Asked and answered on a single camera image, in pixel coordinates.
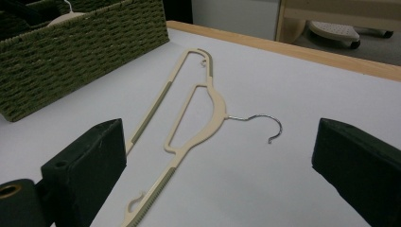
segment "green woven basket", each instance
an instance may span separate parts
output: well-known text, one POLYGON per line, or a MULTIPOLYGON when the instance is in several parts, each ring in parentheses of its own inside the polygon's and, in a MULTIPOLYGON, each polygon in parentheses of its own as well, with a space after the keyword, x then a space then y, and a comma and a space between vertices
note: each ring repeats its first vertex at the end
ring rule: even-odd
POLYGON ((70 1, 74 11, 84 15, 0 43, 0 114, 8 121, 168 42, 162 0, 128 0, 91 11, 76 1, 70 1))

